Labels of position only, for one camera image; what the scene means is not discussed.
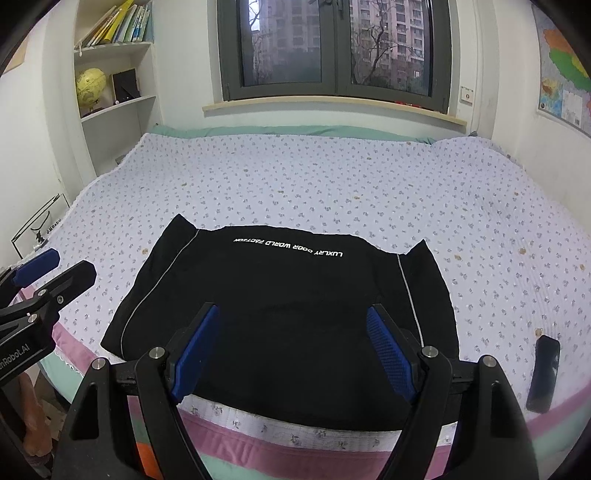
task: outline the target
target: yellow globe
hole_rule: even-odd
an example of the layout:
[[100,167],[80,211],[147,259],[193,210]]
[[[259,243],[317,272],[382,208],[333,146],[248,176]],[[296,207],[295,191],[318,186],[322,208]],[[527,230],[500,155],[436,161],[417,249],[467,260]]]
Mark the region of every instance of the yellow globe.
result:
[[80,108],[91,108],[107,86],[107,77],[99,69],[88,69],[76,79],[76,96]]

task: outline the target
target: bed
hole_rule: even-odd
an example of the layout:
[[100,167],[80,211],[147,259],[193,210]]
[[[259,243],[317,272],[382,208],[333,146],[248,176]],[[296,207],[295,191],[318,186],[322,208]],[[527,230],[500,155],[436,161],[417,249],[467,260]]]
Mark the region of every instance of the bed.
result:
[[[42,361],[72,400],[100,340],[166,225],[269,224],[351,233],[405,252],[426,239],[450,291],[460,358],[490,353],[516,393],[541,469],[591,416],[587,340],[591,239],[488,140],[434,142],[368,129],[301,127],[178,132],[156,127],[114,171],[80,194],[48,248],[52,276],[82,259],[95,286],[62,311]],[[525,410],[537,335],[561,342],[552,409]],[[398,432],[342,432],[266,419],[194,395],[180,406],[214,479],[374,479]],[[138,438],[147,436],[134,414]],[[428,478],[442,473],[444,426]]]

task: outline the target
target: window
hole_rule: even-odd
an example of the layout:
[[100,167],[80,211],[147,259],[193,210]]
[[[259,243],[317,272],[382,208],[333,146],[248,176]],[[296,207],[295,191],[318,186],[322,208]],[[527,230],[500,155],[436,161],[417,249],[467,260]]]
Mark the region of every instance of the window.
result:
[[[279,18],[267,15],[269,4]],[[342,13],[335,0],[217,0],[224,100],[333,95],[447,113],[452,69],[447,2],[342,0],[338,6]],[[409,12],[412,28],[406,6],[420,13],[414,18]],[[388,25],[394,18],[395,36]],[[424,32],[417,21],[425,22]]]

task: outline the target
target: white piping stripe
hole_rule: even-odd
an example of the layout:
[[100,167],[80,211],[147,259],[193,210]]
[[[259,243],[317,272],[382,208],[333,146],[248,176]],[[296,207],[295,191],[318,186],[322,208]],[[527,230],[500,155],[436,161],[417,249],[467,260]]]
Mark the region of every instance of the white piping stripe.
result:
[[125,334],[125,329],[127,328],[127,326],[129,325],[129,321],[131,320],[131,317],[134,316],[134,313],[136,312],[137,309],[139,309],[139,306],[142,305],[142,303],[144,302],[145,299],[148,298],[148,296],[154,291],[154,289],[158,286],[158,284],[160,283],[160,280],[162,280],[164,278],[164,276],[166,275],[166,273],[172,268],[172,266],[174,265],[174,263],[177,261],[177,258],[180,256],[181,253],[183,253],[183,250],[185,248],[187,248],[189,246],[189,244],[195,240],[195,237],[197,236],[197,234],[200,232],[200,230],[197,230],[197,233],[195,233],[195,236],[189,240],[189,242],[187,243],[187,245],[185,245],[184,247],[182,247],[182,249],[178,252],[177,256],[174,257],[172,263],[168,266],[168,268],[164,271],[164,273],[160,276],[160,278],[158,279],[158,281],[156,282],[156,284],[152,287],[152,289],[145,295],[145,297],[141,300],[141,302],[139,302],[135,308],[134,311],[131,312],[131,315],[129,315],[129,318],[127,319],[127,322],[125,322],[125,326],[123,327],[123,332],[121,332],[121,343],[119,344],[119,346],[121,347],[121,357],[123,357],[123,335]]
[[417,324],[418,336],[421,339],[421,347],[424,347],[425,346],[425,343],[423,342],[423,333],[421,332],[421,326],[418,324],[417,312],[415,312],[415,310],[414,310],[413,297],[410,294],[410,288],[408,288],[408,283],[406,281],[406,276],[404,275],[404,270],[402,269],[402,263],[400,261],[400,255],[396,254],[396,257],[398,258],[398,266],[400,267],[400,272],[402,273],[402,279],[404,280],[404,284],[406,285],[406,288],[407,288],[408,299],[410,300],[410,306],[413,309],[414,321]]

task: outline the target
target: black shirt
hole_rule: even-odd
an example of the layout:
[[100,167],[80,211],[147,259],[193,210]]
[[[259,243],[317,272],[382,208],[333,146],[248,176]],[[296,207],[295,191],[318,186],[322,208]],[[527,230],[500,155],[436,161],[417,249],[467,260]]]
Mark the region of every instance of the black shirt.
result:
[[458,358],[449,292],[425,242],[397,255],[351,235],[197,230],[180,215],[101,345],[137,359],[166,346],[207,301],[220,307],[222,325],[195,393],[290,423],[402,428],[409,407],[392,391],[365,331],[374,303],[417,340]]

